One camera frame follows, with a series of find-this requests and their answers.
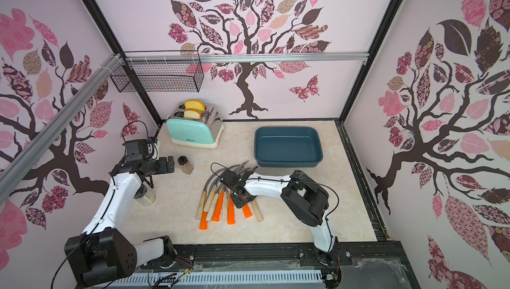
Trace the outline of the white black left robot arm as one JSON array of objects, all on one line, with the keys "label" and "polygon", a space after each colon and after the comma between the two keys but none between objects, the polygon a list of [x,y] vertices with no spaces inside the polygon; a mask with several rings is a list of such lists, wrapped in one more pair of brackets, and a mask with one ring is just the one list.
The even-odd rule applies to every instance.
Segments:
[{"label": "white black left robot arm", "polygon": [[104,200],[83,232],[70,238],[65,254],[78,288],[89,288],[130,277],[137,268],[160,263],[171,266],[176,251],[168,236],[133,245],[121,230],[136,192],[147,177],[173,173],[173,157],[117,164]]}]

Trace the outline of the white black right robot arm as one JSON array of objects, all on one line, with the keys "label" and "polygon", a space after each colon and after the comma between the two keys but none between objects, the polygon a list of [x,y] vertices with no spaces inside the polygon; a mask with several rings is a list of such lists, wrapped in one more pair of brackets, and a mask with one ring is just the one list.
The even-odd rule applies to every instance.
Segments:
[{"label": "white black right robot arm", "polygon": [[310,227],[317,250],[330,253],[335,237],[329,226],[329,193],[303,171],[290,175],[269,176],[255,171],[237,174],[229,169],[219,176],[220,182],[231,190],[231,200],[242,208],[257,197],[272,197],[284,201],[298,221]]}]

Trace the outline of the orange handle sickle boxed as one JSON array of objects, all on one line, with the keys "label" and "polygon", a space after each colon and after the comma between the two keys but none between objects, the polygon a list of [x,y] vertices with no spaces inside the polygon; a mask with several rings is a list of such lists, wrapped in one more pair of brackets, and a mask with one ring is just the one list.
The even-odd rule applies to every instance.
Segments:
[{"label": "orange handle sickle boxed", "polygon": [[246,219],[250,218],[253,216],[253,213],[250,209],[250,205],[249,204],[246,204],[242,207],[242,211],[243,211],[243,215]]}]

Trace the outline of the teal plastic storage box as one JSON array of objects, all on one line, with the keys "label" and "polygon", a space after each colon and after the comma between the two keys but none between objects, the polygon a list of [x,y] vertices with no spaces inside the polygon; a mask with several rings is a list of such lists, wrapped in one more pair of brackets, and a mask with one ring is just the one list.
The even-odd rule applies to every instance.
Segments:
[{"label": "teal plastic storage box", "polygon": [[304,126],[267,126],[255,131],[254,158],[260,167],[315,167],[324,158],[319,133]]}]

